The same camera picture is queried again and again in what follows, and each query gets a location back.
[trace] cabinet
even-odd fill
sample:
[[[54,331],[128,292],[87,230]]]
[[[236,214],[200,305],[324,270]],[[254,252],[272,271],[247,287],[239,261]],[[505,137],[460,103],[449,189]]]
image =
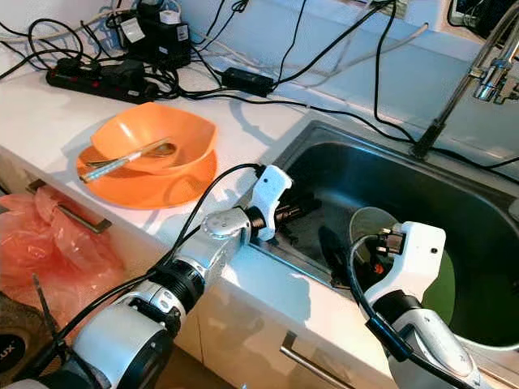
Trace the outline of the cabinet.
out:
[[[353,367],[354,358],[311,334],[303,323],[289,323],[258,301],[237,292],[234,286],[221,282],[199,302],[204,364],[233,386],[247,385],[249,389],[394,387],[392,382],[386,386],[390,381],[387,377],[382,378],[382,384],[374,384],[365,372],[359,374]],[[281,353],[283,343],[291,340],[299,356],[345,385],[331,385]]]

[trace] stainless steel sink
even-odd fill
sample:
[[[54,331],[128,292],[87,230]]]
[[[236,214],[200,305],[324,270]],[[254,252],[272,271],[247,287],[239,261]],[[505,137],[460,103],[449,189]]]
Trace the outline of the stainless steel sink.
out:
[[[449,326],[482,346],[519,349],[519,224],[508,213],[513,196],[320,122],[312,122],[275,164],[323,206],[287,226],[294,239],[278,233],[264,249],[329,285],[317,239],[321,225],[346,243],[350,217],[373,206],[400,221],[441,227],[456,277]]]

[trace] metal drawer handle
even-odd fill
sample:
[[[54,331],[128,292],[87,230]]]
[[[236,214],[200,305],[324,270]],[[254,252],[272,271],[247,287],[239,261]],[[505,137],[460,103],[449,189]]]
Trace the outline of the metal drawer handle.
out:
[[[41,188],[42,186],[45,186],[45,185],[47,185],[45,183],[45,181],[35,180],[34,182],[31,182],[27,186],[27,191],[34,195],[36,193],[36,191],[38,190],[38,188]],[[71,211],[64,205],[58,204],[58,208],[65,215],[69,216],[71,219],[74,219],[75,221],[77,221],[78,223],[80,223],[81,225],[83,225],[84,227],[86,227],[87,229],[92,231],[93,233],[103,233],[104,231],[106,231],[106,229],[108,229],[109,226],[112,225],[112,222],[107,219],[103,219],[99,223],[93,224],[90,221],[85,220],[83,217],[76,215],[73,211]]]
[[[308,358],[305,358],[303,355],[293,350],[292,348],[297,337],[298,336],[295,335],[292,331],[288,331],[279,351],[285,354],[292,361],[295,361],[302,367],[309,369],[309,371],[311,371],[318,377],[322,378],[327,383],[331,383],[334,387],[339,387],[340,389],[355,389],[355,387],[351,386],[348,383],[345,383],[340,378],[329,373],[328,371],[323,370],[322,367],[317,366],[314,362],[310,361]]]

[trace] red plastic bag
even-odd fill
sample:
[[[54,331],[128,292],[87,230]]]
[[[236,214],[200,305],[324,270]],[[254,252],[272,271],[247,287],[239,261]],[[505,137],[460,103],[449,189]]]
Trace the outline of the red plastic bag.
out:
[[[35,196],[0,197],[0,289],[10,298],[41,308],[32,274],[60,326],[90,301],[122,282],[121,260],[107,233],[95,234],[64,215],[58,202],[79,207],[49,187]]]

